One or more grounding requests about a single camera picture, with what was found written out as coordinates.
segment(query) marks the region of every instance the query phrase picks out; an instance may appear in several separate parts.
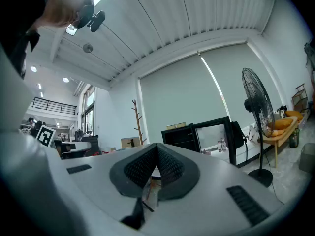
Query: fan grille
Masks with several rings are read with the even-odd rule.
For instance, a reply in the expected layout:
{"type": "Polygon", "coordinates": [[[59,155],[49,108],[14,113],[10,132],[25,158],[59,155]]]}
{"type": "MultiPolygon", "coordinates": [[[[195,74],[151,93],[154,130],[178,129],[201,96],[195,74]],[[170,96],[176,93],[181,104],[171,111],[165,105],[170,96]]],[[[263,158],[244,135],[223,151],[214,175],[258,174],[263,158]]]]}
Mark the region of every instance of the fan grille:
{"type": "Polygon", "coordinates": [[[257,126],[269,137],[274,131],[275,118],[268,93],[259,77],[250,68],[243,68],[242,80],[257,126]]]}

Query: railing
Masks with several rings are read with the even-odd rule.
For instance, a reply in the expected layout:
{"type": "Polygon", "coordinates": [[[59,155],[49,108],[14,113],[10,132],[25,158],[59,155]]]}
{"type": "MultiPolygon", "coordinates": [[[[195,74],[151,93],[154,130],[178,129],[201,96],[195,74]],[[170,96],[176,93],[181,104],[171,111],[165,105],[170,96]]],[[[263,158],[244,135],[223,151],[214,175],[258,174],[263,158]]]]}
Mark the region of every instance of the railing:
{"type": "Polygon", "coordinates": [[[45,100],[43,98],[35,97],[31,103],[30,107],[38,108],[38,109],[44,109],[54,112],[59,112],[63,114],[70,114],[75,115],[75,109],[76,106],[52,101],[52,100],[45,100]]]}

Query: standing fan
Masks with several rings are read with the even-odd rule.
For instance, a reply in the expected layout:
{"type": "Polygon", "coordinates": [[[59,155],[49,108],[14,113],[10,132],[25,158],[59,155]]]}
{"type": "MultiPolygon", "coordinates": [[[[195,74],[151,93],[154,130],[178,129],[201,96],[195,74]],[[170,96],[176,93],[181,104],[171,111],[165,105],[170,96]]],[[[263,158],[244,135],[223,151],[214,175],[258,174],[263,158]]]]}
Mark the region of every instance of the standing fan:
{"type": "Polygon", "coordinates": [[[273,115],[273,109],[265,87],[253,70],[243,68],[242,80],[247,95],[247,100],[245,100],[244,106],[247,111],[252,112],[254,115],[260,137],[259,169],[250,172],[249,175],[268,187],[272,183],[273,176],[269,170],[262,169],[262,153],[264,150],[262,135],[264,134],[269,137],[274,131],[275,118],[273,115]]]}

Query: black grille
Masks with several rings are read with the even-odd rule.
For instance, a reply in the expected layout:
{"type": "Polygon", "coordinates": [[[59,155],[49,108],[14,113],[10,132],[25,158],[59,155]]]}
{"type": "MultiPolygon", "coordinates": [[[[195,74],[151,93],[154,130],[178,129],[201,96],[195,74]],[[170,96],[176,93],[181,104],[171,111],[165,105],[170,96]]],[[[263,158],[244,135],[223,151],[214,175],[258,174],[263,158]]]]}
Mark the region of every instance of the black grille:
{"type": "Polygon", "coordinates": [[[237,185],[227,188],[227,191],[252,226],[259,224],[269,216],[268,213],[260,206],[260,204],[257,203],[247,193],[247,191],[243,189],[243,187],[237,185]]]}
{"type": "Polygon", "coordinates": [[[141,188],[144,188],[156,167],[157,155],[155,151],[156,148],[154,147],[149,152],[127,164],[124,168],[126,176],[141,188]]]}
{"type": "Polygon", "coordinates": [[[166,186],[179,179],[184,171],[184,165],[174,156],[163,151],[158,147],[158,162],[157,167],[161,173],[162,185],[166,186]]]}
{"type": "Polygon", "coordinates": [[[77,172],[80,172],[80,171],[88,170],[90,168],[92,168],[90,165],[83,164],[83,165],[67,168],[67,171],[69,172],[69,174],[73,174],[73,173],[77,173],[77,172]]]}

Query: backpack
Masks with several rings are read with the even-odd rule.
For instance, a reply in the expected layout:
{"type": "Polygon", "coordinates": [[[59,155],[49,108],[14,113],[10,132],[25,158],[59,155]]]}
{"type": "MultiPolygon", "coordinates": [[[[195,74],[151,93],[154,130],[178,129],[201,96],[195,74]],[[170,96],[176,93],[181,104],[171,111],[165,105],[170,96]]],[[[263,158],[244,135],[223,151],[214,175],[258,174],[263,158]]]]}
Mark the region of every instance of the backpack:
{"type": "Polygon", "coordinates": [[[235,149],[240,148],[241,146],[244,145],[246,146],[246,161],[247,161],[247,156],[248,156],[248,149],[247,149],[247,139],[240,127],[240,125],[238,124],[237,121],[232,121],[231,122],[232,125],[232,130],[233,130],[233,134],[234,134],[234,146],[235,149]]]}

